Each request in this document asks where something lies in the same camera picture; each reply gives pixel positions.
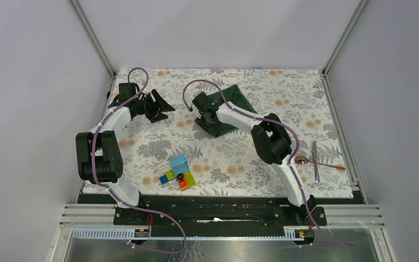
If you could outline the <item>copper spoon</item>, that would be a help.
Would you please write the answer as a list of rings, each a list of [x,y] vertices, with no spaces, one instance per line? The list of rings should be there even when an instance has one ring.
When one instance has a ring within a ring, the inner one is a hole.
[[[295,163],[296,163],[296,164],[298,164],[298,165],[306,165],[306,164],[308,164],[308,163],[313,163],[313,164],[317,164],[317,165],[327,166],[327,167],[330,167],[330,168],[335,168],[335,169],[337,169],[337,170],[342,170],[342,171],[345,171],[345,170],[346,170],[346,168],[345,168],[345,167],[343,167],[343,166],[337,166],[337,165],[329,165],[329,164],[317,163],[317,162],[314,162],[314,161],[312,161],[312,160],[309,160],[309,159],[308,159],[307,157],[305,157],[305,156],[297,156],[297,157],[295,157],[294,161],[295,161]]]

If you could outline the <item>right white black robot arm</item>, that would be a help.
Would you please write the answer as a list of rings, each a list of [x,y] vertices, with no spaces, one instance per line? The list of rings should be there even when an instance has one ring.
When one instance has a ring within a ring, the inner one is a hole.
[[[215,136],[216,129],[229,124],[252,136],[259,158],[276,171],[287,192],[292,220],[304,225],[313,217],[315,199],[307,195],[298,176],[294,162],[295,151],[286,125],[275,114],[261,116],[226,101],[223,97],[211,99],[201,92],[192,101],[197,114],[196,123],[207,133]]]

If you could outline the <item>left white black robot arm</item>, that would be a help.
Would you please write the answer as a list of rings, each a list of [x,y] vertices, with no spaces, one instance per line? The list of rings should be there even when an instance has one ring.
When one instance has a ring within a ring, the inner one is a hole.
[[[134,224],[143,223],[148,211],[139,204],[139,190],[123,175],[123,158],[116,135],[136,116],[145,116],[156,123],[167,119],[166,113],[174,110],[156,90],[143,93],[136,83],[121,83],[106,116],[90,131],[75,137],[80,179],[108,190],[118,206],[128,208],[126,216]]]

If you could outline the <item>left aluminium frame post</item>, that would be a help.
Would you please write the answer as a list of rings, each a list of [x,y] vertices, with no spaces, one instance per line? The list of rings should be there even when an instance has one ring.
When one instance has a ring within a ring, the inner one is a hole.
[[[91,43],[95,53],[97,54],[98,58],[100,59],[101,64],[104,66],[106,72],[111,78],[114,78],[116,76],[116,71],[108,58],[108,55],[103,48],[99,38],[97,37],[97,34],[94,31],[94,28],[92,27],[80,1],[78,0],[68,0],[68,3],[70,4],[75,16],[77,17],[81,27],[85,31],[85,34]]]

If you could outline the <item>silver table knife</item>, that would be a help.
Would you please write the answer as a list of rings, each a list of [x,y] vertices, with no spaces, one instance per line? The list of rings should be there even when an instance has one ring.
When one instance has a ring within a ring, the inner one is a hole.
[[[315,183],[320,183],[320,175],[319,175],[319,167],[318,167],[318,149],[317,149],[317,143],[316,140],[312,142],[311,146],[311,152],[312,152],[312,161],[314,164],[314,172],[315,172]]]

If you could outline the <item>dark green cloth napkin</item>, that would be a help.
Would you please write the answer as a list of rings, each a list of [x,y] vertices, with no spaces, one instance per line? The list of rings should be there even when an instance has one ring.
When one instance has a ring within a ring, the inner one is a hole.
[[[197,117],[197,109],[217,108],[217,117],[219,123],[223,124],[224,135],[236,129],[250,134],[253,127],[261,122],[256,119],[257,113],[237,85],[223,89],[221,93],[199,93],[192,100],[192,108]]]

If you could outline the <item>aluminium frame post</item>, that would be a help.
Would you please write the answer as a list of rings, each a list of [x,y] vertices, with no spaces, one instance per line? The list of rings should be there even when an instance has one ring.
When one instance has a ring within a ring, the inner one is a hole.
[[[92,27],[80,1],[78,0],[68,0],[68,3],[70,4],[75,16],[77,17],[81,27],[85,31],[85,34],[91,43],[95,53],[97,54],[98,58],[100,59],[101,64],[104,66],[106,72],[111,78],[114,78],[116,76],[116,71],[108,58],[108,55],[103,48],[99,38],[97,37],[97,34],[94,31],[94,28]]]
[[[324,75],[328,75],[330,73],[330,71],[332,70],[333,65],[335,64],[335,62],[338,59],[343,47],[345,46],[345,44],[347,42],[349,36],[351,35],[352,30],[357,25],[361,15],[365,11],[366,6],[368,5],[369,2],[370,2],[370,0],[360,0],[359,1],[355,11],[353,12],[348,24],[345,27],[344,32],[340,36],[340,39],[339,39],[338,43],[336,44],[330,58],[328,59],[327,63],[325,64],[325,66],[322,70],[322,73]]]

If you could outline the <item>colourful toy brick assembly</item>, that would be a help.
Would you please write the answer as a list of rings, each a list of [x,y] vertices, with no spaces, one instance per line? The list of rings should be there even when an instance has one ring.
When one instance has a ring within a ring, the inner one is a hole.
[[[157,169],[161,173],[159,177],[161,184],[176,181],[181,191],[196,186],[196,181],[190,171],[188,159],[183,154],[159,164]]]

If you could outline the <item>floral patterned table mat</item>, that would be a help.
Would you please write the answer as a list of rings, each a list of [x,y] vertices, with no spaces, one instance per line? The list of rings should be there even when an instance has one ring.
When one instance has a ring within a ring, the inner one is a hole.
[[[154,124],[138,116],[116,134],[123,177],[142,194],[286,196],[277,173],[258,157],[247,133],[235,130],[213,138],[187,110],[198,93],[237,85],[258,114],[274,113],[294,130],[299,156],[310,157],[316,143],[319,167],[297,166],[307,195],[352,198],[349,169],[317,69],[120,69],[116,83],[128,80],[157,90],[175,108],[168,119]],[[180,155],[187,157],[196,181],[185,191],[176,182],[159,180],[159,165]]]

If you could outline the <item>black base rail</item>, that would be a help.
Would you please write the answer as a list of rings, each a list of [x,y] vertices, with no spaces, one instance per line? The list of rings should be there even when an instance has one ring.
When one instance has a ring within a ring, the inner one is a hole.
[[[283,236],[284,226],[307,228],[311,221],[304,207],[286,198],[144,195],[140,208],[114,208],[113,225],[150,225],[153,237]]]

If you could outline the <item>right aluminium frame post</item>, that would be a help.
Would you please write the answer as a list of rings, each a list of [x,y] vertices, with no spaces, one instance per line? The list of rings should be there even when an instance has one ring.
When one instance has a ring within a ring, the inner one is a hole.
[[[335,64],[335,62],[338,59],[343,47],[345,46],[345,44],[347,42],[349,36],[351,35],[352,30],[357,25],[361,15],[365,11],[366,6],[368,5],[369,2],[370,2],[370,0],[360,0],[359,1],[355,11],[353,12],[348,24],[345,27],[344,32],[340,36],[340,39],[339,39],[338,43],[336,44],[330,58],[328,59],[327,63],[325,64],[325,66],[322,70],[322,73],[324,75],[328,75],[330,73],[330,71],[332,70],[333,65]]]

